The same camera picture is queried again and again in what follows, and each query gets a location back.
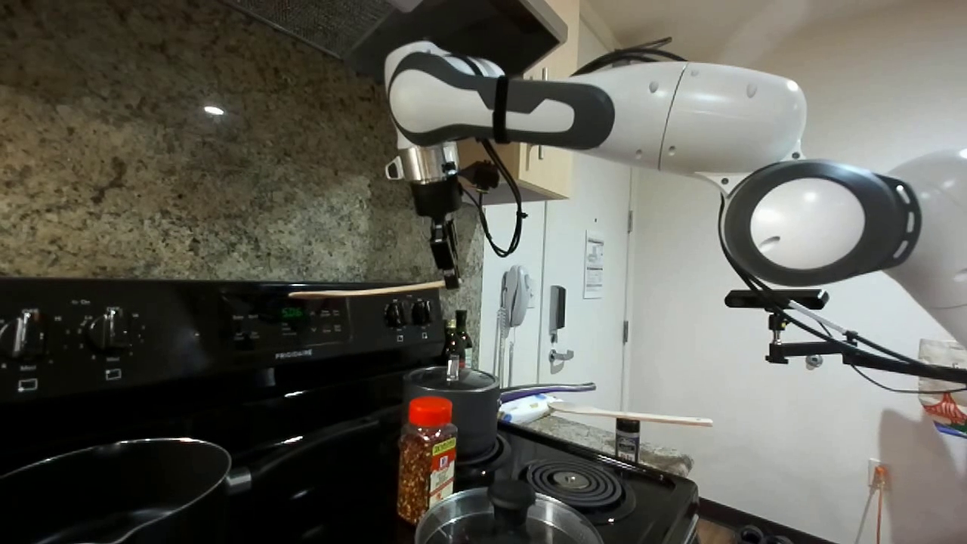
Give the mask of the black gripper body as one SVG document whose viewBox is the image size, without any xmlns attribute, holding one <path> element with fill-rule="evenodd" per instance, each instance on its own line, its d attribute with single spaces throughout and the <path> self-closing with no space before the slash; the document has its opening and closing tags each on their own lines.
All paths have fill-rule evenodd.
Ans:
<svg viewBox="0 0 967 544">
<path fill-rule="evenodd" d="M 414 181 L 410 201 L 421 217 L 444 225 L 463 203 L 463 185 L 455 177 L 444 177 L 437 181 Z"/>
</svg>

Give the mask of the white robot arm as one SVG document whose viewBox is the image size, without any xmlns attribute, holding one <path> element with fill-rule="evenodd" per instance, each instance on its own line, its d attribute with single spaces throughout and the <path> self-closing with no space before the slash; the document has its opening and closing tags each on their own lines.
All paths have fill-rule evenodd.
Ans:
<svg viewBox="0 0 967 544">
<path fill-rule="evenodd" d="M 798 83 L 728 65 L 626 65 L 567 79 L 517 79 L 432 43 L 385 55 L 396 173 L 421 188 L 455 177 L 463 138 L 585 151 L 728 185 L 720 247 L 758 308 L 801 286 L 882 272 L 950 340 L 967 341 L 965 153 L 934 151 L 888 173 L 805 159 Z"/>
</svg>

